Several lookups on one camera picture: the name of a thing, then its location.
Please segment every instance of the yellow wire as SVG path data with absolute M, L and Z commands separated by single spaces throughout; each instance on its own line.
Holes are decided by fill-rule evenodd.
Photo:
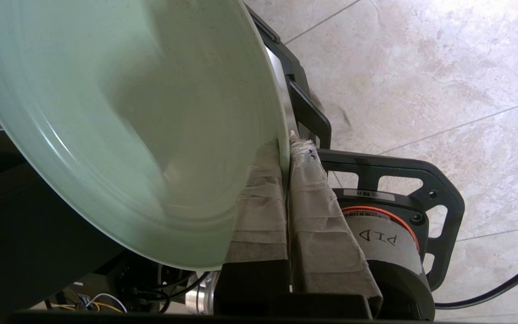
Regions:
M 72 310 L 72 311 L 74 311 L 74 310 L 75 310 L 73 307 L 71 307 L 71 306 L 66 306 L 66 305 L 51 304 L 51 306 L 65 308 L 66 310 Z
M 115 307 L 113 307 L 113 306 L 111 306 L 111 305 L 109 305 L 109 304 L 99 303 L 98 301 L 94 301 L 93 303 L 94 303 L 98 308 L 99 308 L 99 306 L 105 306 L 105 307 L 107 307 L 107 308 L 111 308 L 111 309 L 112 309 L 112 310 L 114 310 L 114 311 L 122 312 L 122 311 L 121 311 L 121 310 L 119 310 L 118 308 L 115 308 Z

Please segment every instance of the tile floor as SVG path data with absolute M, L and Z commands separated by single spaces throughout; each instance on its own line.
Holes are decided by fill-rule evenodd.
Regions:
M 439 302 L 518 272 L 518 0 L 247 0 L 304 66 L 333 149 L 438 166 L 466 213 Z M 334 186 L 356 187 L 335 174 Z M 386 182 L 386 190 L 412 184 Z M 433 228 L 444 214 L 434 215 Z M 438 320 L 518 322 L 518 287 Z

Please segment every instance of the black cable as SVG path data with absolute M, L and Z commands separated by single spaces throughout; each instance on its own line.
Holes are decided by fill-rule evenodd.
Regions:
M 83 298 L 81 298 L 81 296 L 76 293 L 76 291 L 74 291 L 72 288 L 70 287 L 65 287 L 65 289 L 62 291 L 63 294 L 65 295 L 65 299 L 67 299 L 70 303 L 74 304 L 76 306 L 76 309 L 78 309 L 78 306 L 79 304 L 82 304 L 85 308 L 85 301 L 83 300 Z M 67 297 L 67 294 L 66 293 L 70 293 L 71 295 L 75 296 L 76 297 L 76 300 L 75 301 L 74 299 L 70 298 L 70 297 Z
M 201 281 L 203 281 L 203 279 L 205 279 L 203 277 L 203 275 L 201 276 L 201 278 L 197 279 L 198 281 L 195 281 L 194 283 L 192 283 L 191 286 L 195 285 L 195 283 L 196 284 L 201 283 Z M 185 280 L 182 279 L 181 282 L 171 283 L 169 285 L 159 285 L 158 286 L 158 287 L 172 288 L 171 289 L 171 293 L 165 293 L 164 291 L 158 290 L 158 289 L 138 288 L 136 290 L 136 294 L 137 294 L 137 296 L 142 296 L 143 299 L 148 300 L 150 302 L 160 302 L 162 300 L 165 300 L 165 297 L 164 297 L 165 295 L 173 294 L 173 291 L 175 291 L 175 288 L 177 288 L 177 285 L 179 285 L 182 282 L 184 283 L 185 281 L 187 281 L 187 279 L 189 279 L 189 277 L 185 278 Z M 189 287 L 187 287 L 186 289 L 183 289 L 183 290 L 185 291 L 183 293 L 187 293 L 187 291 L 190 291 L 191 289 L 189 289 Z M 160 296 L 163 296 L 163 297 L 150 297 L 149 294 L 160 295 Z M 181 294 L 182 293 L 179 292 L 178 295 L 172 295 L 172 297 L 177 297 L 177 296 L 180 296 Z
M 169 283 L 167 285 L 156 285 L 155 288 L 169 288 L 169 287 L 181 285 L 181 284 L 186 283 L 187 280 L 189 280 L 189 277 L 191 277 L 191 273 L 189 275 L 187 275 L 187 277 L 184 277 L 183 279 L 180 279 L 179 281 L 175 281 L 175 283 Z
M 183 294 L 186 294 L 188 293 L 189 291 L 193 290 L 195 287 L 199 286 L 199 284 L 201 283 L 201 281 L 205 280 L 205 278 L 210 274 L 209 271 L 207 272 L 204 272 L 201 277 L 199 277 L 199 279 L 195 280 L 194 283 L 192 283 L 191 285 L 189 285 L 189 287 L 181 290 L 181 291 L 178 291 L 174 294 L 172 294 L 170 297 L 171 298 L 174 298 L 174 297 L 178 297 L 178 296 L 181 296 Z
M 152 294 L 148 295 L 146 293 L 136 293 L 134 296 L 140 299 L 144 299 L 148 302 L 162 302 L 164 300 L 167 300 L 168 295 L 164 292 L 158 292 L 158 295 L 161 297 L 153 297 Z
M 511 279 L 507 280 L 504 284 L 500 285 L 499 287 L 496 287 L 495 289 L 486 292 L 481 296 L 477 296 L 475 298 L 467 300 L 456 301 L 454 303 L 435 303 L 435 308 L 437 308 L 438 310 L 457 310 L 459 308 L 479 305 L 501 295 L 502 293 L 509 291 L 510 289 L 512 289 L 512 287 L 515 287 L 516 285 L 518 285 L 518 274 L 516 274 Z
M 188 293 L 189 291 L 195 289 L 195 287 L 199 286 L 199 284 L 205 280 L 205 278 L 209 275 L 209 271 L 207 272 L 204 272 L 201 277 L 199 277 L 197 280 L 195 280 L 194 283 L 192 283 L 191 285 L 189 285 L 187 288 L 181 290 L 181 291 L 178 291 L 177 293 L 173 293 L 170 295 L 169 297 L 169 300 L 166 300 L 165 301 L 165 305 L 163 305 L 163 308 L 161 308 L 161 310 L 159 311 L 161 314 L 163 314 L 164 312 L 167 311 L 167 309 L 169 308 L 169 306 L 171 305 L 171 298 L 175 298 L 175 297 L 179 297 L 181 295 L 184 295 L 186 293 Z

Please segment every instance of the tile grout line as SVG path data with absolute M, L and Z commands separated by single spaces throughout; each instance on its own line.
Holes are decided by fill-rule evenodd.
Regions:
M 467 317 L 450 317 L 450 318 L 442 318 L 440 320 L 462 320 L 462 319 L 477 318 L 477 317 L 498 317 L 498 316 L 512 316 L 512 315 L 518 315 L 518 313 L 516 313 L 516 314 L 500 314 L 500 315 L 479 315 L 479 316 L 467 316 Z
M 339 13 L 343 12 L 344 10 L 347 10 L 349 7 L 351 7 L 352 5 L 356 4 L 357 2 L 359 2 L 361 0 L 355 0 L 352 4 L 348 4 L 345 8 L 337 11 L 336 13 L 332 14 L 331 16 L 323 19 L 322 21 L 319 21 L 318 23 L 316 23 L 313 27 L 310 27 L 309 29 L 307 29 L 306 31 L 303 31 L 302 33 L 296 35 L 295 37 L 293 37 L 292 39 L 286 41 L 285 43 L 283 43 L 284 45 L 289 45 L 289 43 L 291 43 L 292 41 L 298 39 L 299 37 L 301 37 L 302 35 L 305 35 L 306 33 L 308 33 L 309 31 L 313 30 L 315 27 L 318 27 L 319 25 L 323 24 L 325 21 L 337 16 Z
M 510 230 L 505 230 L 504 232 L 498 232 L 498 233 L 493 233 L 493 234 L 486 234 L 486 235 L 481 235 L 481 236 L 475 236 L 474 238 L 461 238 L 461 240 L 457 240 L 456 242 L 463 242 L 463 241 L 467 241 L 467 240 L 486 238 L 487 236 L 511 233 L 511 232 L 516 232 L 516 231 L 518 231 L 518 229 L 510 229 Z
M 479 119 L 475 119 L 474 121 L 469 121 L 469 122 L 464 123 L 464 124 L 462 124 L 462 125 L 458 125 L 458 126 L 455 126 L 455 127 L 450 128 L 450 129 L 447 129 L 447 130 L 444 130 L 444 131 L 440 131 L 440 132 L 438 132 L 438 133 L 435 133 L 435 134 L 433 134 L 433 135 L 429 135 L 429 136 L 427 136 L 427 137 L 424 137 L 424 138 L 418 139 L 418 140 L 416 140 L 416 141 L 412 141 L 412 142 L 409 142 L 409 143 L 407 143 L 407 144 L 399 145 L 399 146 L 397 146 L 396 148 L 388 149 L 388 150 L 386 150 L 386 151 L 384 151 L 384 152 L 382 152 L 382 153 L 379 153 L 379 154 L 377 154 L 377 155 L 383 155 L 383 154 L 389 153 L 389 152 L 394 151 L 394 150 L 396 150 L 396 149 L 403 148 L 403 147 L 405 147 L 405 146 L 407 146 L 407 145 L 411 145 L 411 144 L 415 144 L 415 143 L 420 142 L 420 141 L 423 141 L 423 140 L 427 140 L 428 138 L 435 137 L 435 136 L 437 136 L 437 135 L 441 135 L 442 133 L 446 133 L 446 132 L 448 132 L 448 131 L 452 131 L 452 130 L 454 130 L 454 129 L 458 129 L 459 127 L 463 127 L 463 126 L 466 126 L 466 125 L 469 125 L 469 124 L 472 124 L 472 123 L 480 122 L 480 121 L 482 121 L 483 119 L 487 119 L 487 118 L 489 118 L 489 117 L 493 117 L 493 116 L 499 115 L 500 113 L 506 113 L 507 111 L 510 111 L 510 110 L 513 110 L 513 109 L 516 109 L 516 108 L 518 108 L 518 105 L 516 105 L 516 106 L 514 106 L 514 107 L 510 107 L 510 108 L 505 109 L 505 110 L 502 110 L 502 111 L 499 111 L 499 112 L 496 112 L 496 113 L 492 113 L 491 115 L 488 115 L 488 116 L 485 116 L 485 117 L 481 117 L 481 118 L 479 118 Z
M 337 182 L 339 183 L 339 186 L 341 186 L 341 188 L 343 188 L 343 185 L 341 184 L 341 181 L 339 181 L 339 177 L 337 177 L 337 174 L 335 173 L 335 171 L 332 171 L 333 172 L 333 175 L 335 176 L 335 180 L 337 180 Z

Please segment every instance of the ceramic plate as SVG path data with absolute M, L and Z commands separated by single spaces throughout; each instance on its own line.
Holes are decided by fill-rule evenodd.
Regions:
M 221 266 L 257 148 L 278 138 L 288 168 L 283 116 L 241 2 L 0 0 L 0 123 L 81 216 L 154 261 Z

